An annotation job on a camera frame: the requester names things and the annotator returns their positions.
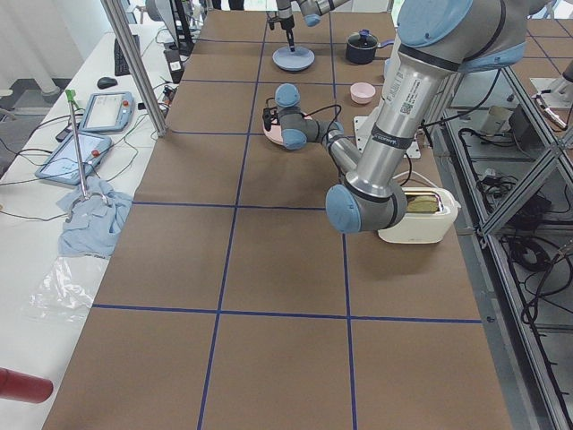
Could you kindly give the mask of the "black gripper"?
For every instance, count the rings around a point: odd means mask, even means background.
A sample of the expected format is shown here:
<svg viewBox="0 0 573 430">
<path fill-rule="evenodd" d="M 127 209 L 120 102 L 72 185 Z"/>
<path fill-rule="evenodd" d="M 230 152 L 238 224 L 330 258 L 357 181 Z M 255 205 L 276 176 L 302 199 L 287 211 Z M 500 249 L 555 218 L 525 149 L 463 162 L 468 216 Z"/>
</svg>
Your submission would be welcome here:
<svg viewBox="0 0 573 430">
<path fill-rule="evenodd" d="M 295 20 L 291 8 L 278 9 L 278 18 L 282 30 L 286 30 L 287 44 L 291 52 L 295 52 L 295 38 L 293 28 L 295 27 Z"/>
</svg>

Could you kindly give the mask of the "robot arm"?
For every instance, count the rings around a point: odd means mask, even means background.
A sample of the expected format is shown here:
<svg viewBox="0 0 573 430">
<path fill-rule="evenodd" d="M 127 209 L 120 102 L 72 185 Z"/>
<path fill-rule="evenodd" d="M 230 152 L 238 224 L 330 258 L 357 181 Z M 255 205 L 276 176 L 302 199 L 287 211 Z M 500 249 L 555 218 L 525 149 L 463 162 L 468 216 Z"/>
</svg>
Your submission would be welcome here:
<svg viewBox="0 0 573 430">
<path fill-rule="evenodd" d="M 278 24 L 286 33 L 288 48 L 295 52 L 295 37 L 293 29 L 295 19 L 292 10 L 292 0 L 277 0 L 277 10 L 274 13 L 267 13 L 267 24 L 271 30 Z M 334 11 L 347 0 L 296 0 L 300 12 L 304 17 L 304 22 L 308 27 L 313 27 L 321 21 L 321 16 Z"/>
<path fill-rule="evenodd" d="M 526 21 L 542 1 L 406 1 L 398 15 L 395 45 L 399 65 L 358 150 L 335 122 L 303 114 L 293 84 L 275 92 L 284 146 L 298 150 L 322 144 L 340 172 L 326 195 L 330 224 L 341 233 L 391 228 L 406 212 L 406 196 L 394 180 L 442 81 L 517 63 L 525 53 Z"/>
</svg>

